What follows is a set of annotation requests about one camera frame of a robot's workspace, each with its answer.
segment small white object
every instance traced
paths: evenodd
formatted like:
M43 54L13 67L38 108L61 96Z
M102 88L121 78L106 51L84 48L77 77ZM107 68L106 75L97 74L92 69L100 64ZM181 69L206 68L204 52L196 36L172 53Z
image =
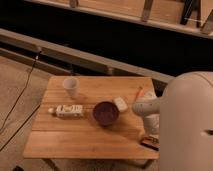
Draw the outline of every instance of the small white object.
M142 98L143 99L156 99L157 96L154 91L147 91Z
M121 97L117 97L115 99L113 99L113 102L115 103L115 105L117 106L119 112L125 112L128 109L128 106L126 104L126 102L124 101L123 98Z
M56 109L56 116L58 117L83 117L82 105L59 105Z
M143 118L146 134L159 134L159 114L152 114Z
M67 90L71 98L76 98L78 94L79 81L75 77L68 77L63 81L63 87Z
M55 108L49 108L48 113L50 114L55 114Z

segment red object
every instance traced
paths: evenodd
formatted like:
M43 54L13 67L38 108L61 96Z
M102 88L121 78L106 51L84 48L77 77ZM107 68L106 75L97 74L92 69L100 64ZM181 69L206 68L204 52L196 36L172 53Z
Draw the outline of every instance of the red object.
M93 116L100 125L108 126L118 119L119 111L114 103L101 102L95 106Z
M135 100L137 100L138 98L144 96L143 88L142 88L142 87L139 87L139 88L140 88L140 90L137 92L136 97L135 97Z

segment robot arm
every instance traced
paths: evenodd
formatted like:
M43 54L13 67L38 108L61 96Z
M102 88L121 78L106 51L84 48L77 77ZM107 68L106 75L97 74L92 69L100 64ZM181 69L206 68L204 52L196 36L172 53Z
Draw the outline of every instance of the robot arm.
M160 99L139 99L132 109L142 117L159 111L160 170L213 170L213 72L178 76Z

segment table leg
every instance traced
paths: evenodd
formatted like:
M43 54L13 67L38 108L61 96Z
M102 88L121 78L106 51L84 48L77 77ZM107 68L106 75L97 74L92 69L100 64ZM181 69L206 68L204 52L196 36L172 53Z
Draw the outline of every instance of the table leg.
M154 160L147 160L146 163L142 165L142 169L147 169L153 162Z
M51 159L42 159L53 171L60 171Z

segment shelf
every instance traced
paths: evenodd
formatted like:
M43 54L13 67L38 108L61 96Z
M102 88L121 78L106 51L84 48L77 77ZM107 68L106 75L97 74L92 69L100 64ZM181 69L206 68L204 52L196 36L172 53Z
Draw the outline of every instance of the shelf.
M154 0L151 13L150 13L150 18L147 22L141 21L145 0L137 1L138 3L135 3L136 5L133 5L134 4L133 1L130 1L130 0L129 1L127 0L115 0L115 1L79 0L79 5L76 8L70 7L69 0L26 0L26 1L55 6L59 8L88 13L92 15L98 15L98 16L117 19L121 21L127 21L131 23L145 25L145 26L161 28L161 29L180 32L180 33L189 34L193 36L213 39L213 32L210 33L209 35L206 35L206 34L202 34L199 28L196 28L196 22L194 21L196 20L196 18L191 18L191 20L186 26L179 24L181 15L182 15L183 6L184 6L184 4L179 1Z

